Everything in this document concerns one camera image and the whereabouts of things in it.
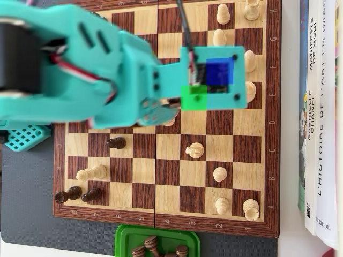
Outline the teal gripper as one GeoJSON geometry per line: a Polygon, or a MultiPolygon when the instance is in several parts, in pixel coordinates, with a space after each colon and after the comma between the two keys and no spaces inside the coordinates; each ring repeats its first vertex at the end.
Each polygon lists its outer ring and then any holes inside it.
{"type": "Polygon", "coordinates": [[[180,98],[155,99],[157,58],[148,42],[119,31],[121,62],[116,70],[114,99],[92,119],[93,128],[156,126],[174,119],[180,98]]]}

